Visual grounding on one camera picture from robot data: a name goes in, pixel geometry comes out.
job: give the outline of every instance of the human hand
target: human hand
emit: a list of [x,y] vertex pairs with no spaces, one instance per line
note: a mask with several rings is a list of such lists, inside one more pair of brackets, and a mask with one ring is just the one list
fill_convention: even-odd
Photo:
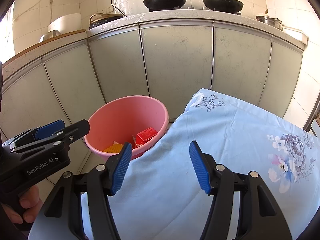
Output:
[[[25,222],[32,223],[35,221],[42,204],[42,200],[39,198],[39,188],[37,185],[32,186],[20,197],[20,205],[26,209],[25,213],[23,214],[23,219]],[[17,212],[5,204],[1,203],[1,205],[12,223],[23,223],[22,217]]]

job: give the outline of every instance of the red package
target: red package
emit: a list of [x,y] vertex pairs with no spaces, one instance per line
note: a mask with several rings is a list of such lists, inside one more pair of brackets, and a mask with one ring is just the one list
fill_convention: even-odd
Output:
[[144,145],[146,142],[150,141],[157,133],[158,132],[152,127],[149,127],[148,129],[145,129],[144,131],[138,133],[136,137],[136,147]]

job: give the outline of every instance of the metal bowl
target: metal bowl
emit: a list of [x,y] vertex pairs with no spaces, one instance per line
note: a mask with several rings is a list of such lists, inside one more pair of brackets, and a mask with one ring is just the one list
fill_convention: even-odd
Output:
[[45,35],[43,35],[43,36],[40,38],[40,41],[39,41],[39,42],[48,40],[48,39],[50,39],[50,38],[53,38],[53,37],[56,37],[56,36],[59,36],[59,35],[61,35],[61,33],[60,33],[59,31],[50,31],[50,32],[46,33]]
[[270,18],[270,17],[258,15],[256,19],[259,22],[266,23],[282,31],[282,21],[280,21],[278,18]]

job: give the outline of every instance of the blue rubber gripper pad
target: blue rubber gripper pad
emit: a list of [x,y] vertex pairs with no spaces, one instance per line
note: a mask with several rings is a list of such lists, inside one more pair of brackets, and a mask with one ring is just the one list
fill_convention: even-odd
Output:
[[52,136],[53,133],[63,129],[65,124],[63,120],[57,120],[55,122],[49,123],[45,126],[42,126],[38,129],[37,133],[35,134],[36,140],[41,140],[47,137]]
[[205,191],[206,194],[209,194],[211,190],[211,186],[209,183],[209,173],[200,156],[202,152],[198,149],[198,147],[196,147],[194,142],[190,143],[189,154],[190,154],[190,159],[192,161],[193,168],[195,169],[200,187]]
[[127,172],[129,162],[131,160],[131,155],[132,155],[132,146],[130,143],[128,143],[113,173],[112,187],[110,189],[112,194],[115,194],[118,190],[121,189],[124,176]]

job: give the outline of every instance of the countertop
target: countertop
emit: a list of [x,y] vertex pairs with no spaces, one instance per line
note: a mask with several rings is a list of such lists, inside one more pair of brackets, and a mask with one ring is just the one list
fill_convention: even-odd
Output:
[[276,36],[284,41],[287,41],[296,47],[304,50],[305,45],[293,38],[292,36],[286,34],[285,32],[278,30],[265,23],[246,18],[239,15],[207,11],[207,10],[166,10],[166,11],[156,11],[149,13],[142,13],[133,16],[124,17],[119,20],[115,20],[91,30],[79,30],[71,33],[66,33],[55,38],[43,41],[41,43],[35,44],[28,49],[15,55],[7,62],[3,64],[3,79],[4,81],[10,77],[15,72],[22,69],[25,65],[32,62],[33,60],[40,58],[42,55],[61,48],[65,45],[87,39],[89,37],[98,35],[100,33],[108,32],[113,29],[134,25],[137,23],[146,23],[158,20],[170,20],[170,19],[204,19],[212,20],[214,22],[220,23],[232,23],[236,25],[246,26],[252,29],[260,30],[262,32]]
[[42,55],[47,54],[53,50],[61,48],[65,45],[74,43],[76,41],[80,41],[87,38],[87,33],[85,29],[78,30],[70,33],[65,33],[59,35],[57,37],[48,39],[46,41],[42,41],[37,43],[14,57],[10,58],[2,65],[2,75],[3,80],[5,81],[8,77],[10,77],[15,72],[22,69],[24,66],[34,61],[37,58],[40,58]]
[[87,31],[87,36],[89,38],[91,36],[111,31],[113,29],[124,27],[127,25],[169,19],[205,19],[213,20],[216,22],[233,23],[272,34],[284,41],[290,42],[291,44],[297,46],[302,50],[304,50],[305,47],[305,45],[302,42],[298,41],[297,39],[293,38],[287,33],[265,23],[259,22],[257,20],[231,13],[195,9],[165,10],[136,14],[92,28],[91,30]]

